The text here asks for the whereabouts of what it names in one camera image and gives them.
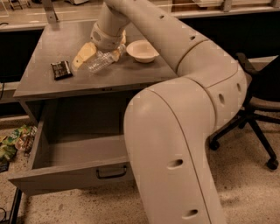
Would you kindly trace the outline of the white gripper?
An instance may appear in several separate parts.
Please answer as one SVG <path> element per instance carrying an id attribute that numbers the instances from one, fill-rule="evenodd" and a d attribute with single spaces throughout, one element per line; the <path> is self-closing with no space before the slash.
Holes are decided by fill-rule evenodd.
<path id="1" fill-rule="evenodd" d="M 110 55 L 114 62 L 117 62 L 120 59 L 121 54 L 118 50 L 116 50 L 116 48 L 122 43 L 123 33 L 116 36 L 106 34 L 101 30 L 97 23 L 94 23 L 90 39 L 92 42 L 85 43 L 74 57 L 72 62 L 73 70 L 78 70 L 91 58 L 93 58 L 97 52 L 96 48 L 103 52 L 112 51 Z"/>

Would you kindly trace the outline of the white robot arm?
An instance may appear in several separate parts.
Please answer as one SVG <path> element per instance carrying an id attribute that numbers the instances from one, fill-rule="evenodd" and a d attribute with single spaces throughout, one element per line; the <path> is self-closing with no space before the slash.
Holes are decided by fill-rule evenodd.
<path id="1" fill-rule="evenodd" d="M 207 139 L 239 111 L 246 74 L 212 40 L 150 0 L 103 0 L 91 40 L 116 49 L 133 24 L 176 73 L 130 101 L 124 139 L 150 224 L 227 224 L 206 155 Z"/>

